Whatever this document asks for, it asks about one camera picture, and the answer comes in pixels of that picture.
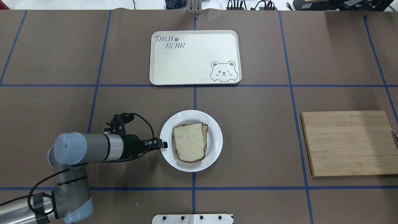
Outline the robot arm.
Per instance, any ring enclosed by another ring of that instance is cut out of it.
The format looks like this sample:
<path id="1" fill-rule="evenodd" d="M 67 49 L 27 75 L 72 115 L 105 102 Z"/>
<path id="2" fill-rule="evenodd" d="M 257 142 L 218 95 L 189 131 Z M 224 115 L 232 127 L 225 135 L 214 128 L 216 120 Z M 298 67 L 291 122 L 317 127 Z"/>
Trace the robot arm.
<path id="1" fill-rule="evenodd" d="M 1 204 L 2 224 L 66 224 L 82 221 L 94 211 L 86 165 L 125 162 L 147 152 L 167 148 L 159 138 L 141 140 L 136 135 L 63 133 L 47 154 L 54 167 L 57 188 L 50 193 L 30 193 Z"/>

